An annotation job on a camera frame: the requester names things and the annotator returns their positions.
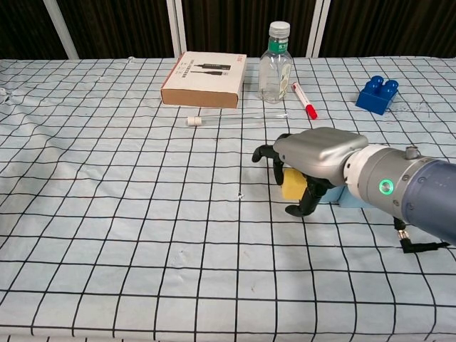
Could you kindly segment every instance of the blue lego block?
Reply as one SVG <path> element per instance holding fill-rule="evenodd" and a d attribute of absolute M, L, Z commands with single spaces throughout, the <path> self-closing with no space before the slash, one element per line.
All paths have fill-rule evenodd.
<path fill-rule="evenodd" d="M 356 106 L 383 115 L 398 93 L 398 86 L 399 83 L 395 80 L 383 84 L 383 77 L 373 76 L 359 93 Z"/>

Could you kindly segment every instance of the white pole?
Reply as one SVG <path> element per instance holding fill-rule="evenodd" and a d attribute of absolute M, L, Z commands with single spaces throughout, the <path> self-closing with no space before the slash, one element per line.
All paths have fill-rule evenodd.
<path fill-rule="evenodd" d="M 63 19 L 57 0 L 43 0 L 43 3 L 48 10 L 68 59 L 79 59 L 78 52 L 74 46 L 73 39 L 71 39 L 70 32 L 68 32 L 68 27 L 66 27 L 65 19 Z"/>
<path fill-rule="evenodd" d="M 320 24 L 316 32 L 315 45 L 313 46 L 313 58 L 318 58 L 320 54 L 321 41 L 323 40 L 323 34 L 325 33 L 326 19 L 328 18 L 329 5 L 331 0 L 323 0 L 323 8 L 321 9 Z"/>
<path fill-rule="evenodd" d="M 320 13 L 321 13 L 322 7 L 323 7 L 323 0 L 316 0 L 315 7 L 313 8 L 314 10 L 313 10 L 311 30 L 309 33 L 309 39 L 307 41 L 306 57 L 308 57 L 308 58 L 312 57 L 312 50 L 314 49 L 313 47 L 315 45 L 316 32 L 318 29 L 318 23 L 320 21 Z"/>
<path fill-rule="evenodd" d="M 180 50 L 185 52 L 187 50 L 187 39 L 185 38 L 185 25 L 184 25 L 184 12 L 182 10 L 182 0 L 175 0 L 176 14 L 177 14 L 177 27 L 179 27 L 179 40 Z"/>
<path fill-rule="evenodd" d="M 175 0 L 166 0 L 168 8 L 168 19 L 170 20 L 170 30 L 172 39 L 172 50 L 174 57 L 180 56 L 179 26 L 177 25 L 176 3 Z"/>

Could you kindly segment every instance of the red marker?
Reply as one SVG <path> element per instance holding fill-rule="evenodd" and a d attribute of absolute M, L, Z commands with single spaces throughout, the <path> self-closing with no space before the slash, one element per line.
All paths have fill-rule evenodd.
<path fill-rule="evenodd" d="M 312 104 L 309 102 L 306 94 L 304 94 L 301 86 L 299 83 L 295 82 L 291 85 L 295 93 L 297 94 L 299 100 L 301 100 L 302 104 L 304 105 L 307 115 L 311 117 L 312 120 L 317 119 L 317 114 L 315 108 L 312 106 Z"/>

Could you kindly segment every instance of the bottle cap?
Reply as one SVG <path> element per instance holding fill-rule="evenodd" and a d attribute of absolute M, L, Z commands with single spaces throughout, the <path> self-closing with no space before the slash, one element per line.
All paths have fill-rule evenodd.
<path fill-rule="evenodd" d="M 273 21 L 269 26 L 269 35 L 274 38 L 288 38 L 290 24 L 286 21 Z"/>

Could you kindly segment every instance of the green indicator light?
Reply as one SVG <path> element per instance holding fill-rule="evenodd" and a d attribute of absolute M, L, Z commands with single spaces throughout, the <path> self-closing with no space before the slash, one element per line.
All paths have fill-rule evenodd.
<path fill-rule="evenodd" d="M 378 189 L 384 195 L 391 195 L 394 190 L 394 184 L 390 180 L 382 180 L 378 185 Z"/>

